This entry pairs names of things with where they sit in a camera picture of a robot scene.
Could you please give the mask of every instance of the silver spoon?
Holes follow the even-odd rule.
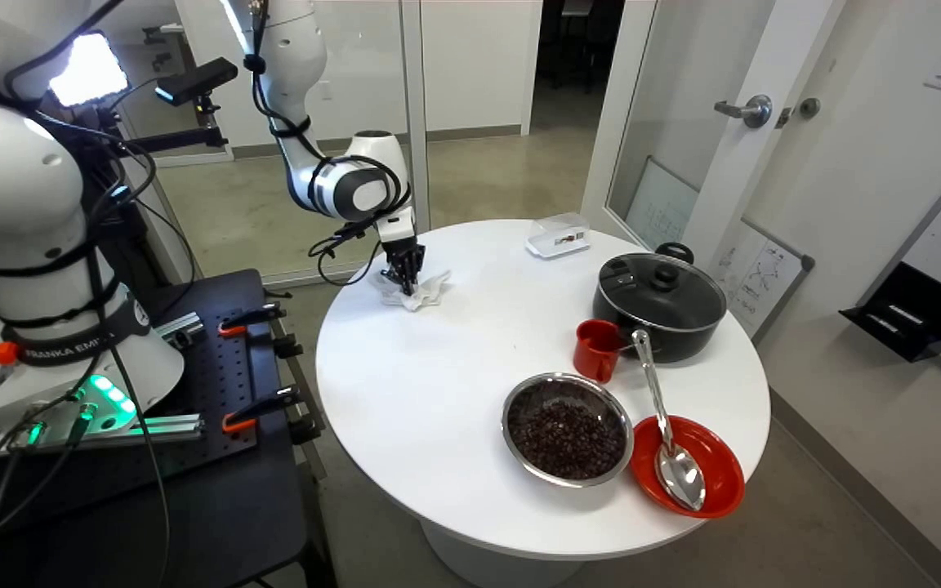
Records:
[[[660,392],[660,379],[653,360],[653,344],[649,332],[643,328],[631,335],[634,347],[638,350],[641,367],[649,377],[649,390],[653,392],[653,404],[656,405],[656,422],[663,435],[663,446],[656,451],[656,477],[663,483],[663,490],[686,509],[701,510],[702,500],[707,497],[706,485],[702,483],[702,470],[695,459],[677,443],[673,443],[673,430],[663,406],[663,394]]]

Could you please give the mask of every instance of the coffee beans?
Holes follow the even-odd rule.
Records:
[[[554,401],[511,424],[511,439],[548,474],[586,480],[609,472],[623,455],[622,431],[590,410]]]

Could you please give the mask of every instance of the red cup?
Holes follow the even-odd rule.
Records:
[[[612,380],[620,350],[627,343],[619,335],[619,327],[608,320],[585,320],[576,327],[576,351],[572,365],[583,376],[604,384]]]

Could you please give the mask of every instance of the white cloth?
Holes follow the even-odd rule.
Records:
[[[402,305],[406,310],[416,312],[421,306],[441,304],[442,286],[449,275],[452,275],[451,271],[444,271],[433,278],[422,280],[412,296],[404,295],[401,286],[378,273],[371,276],[371,282],[372,286],[380,291],[385,305]]]

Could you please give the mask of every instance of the door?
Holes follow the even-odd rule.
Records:
[[[591,228],[681,241],[710,268],[843,5],[628,2],[583,195]]]

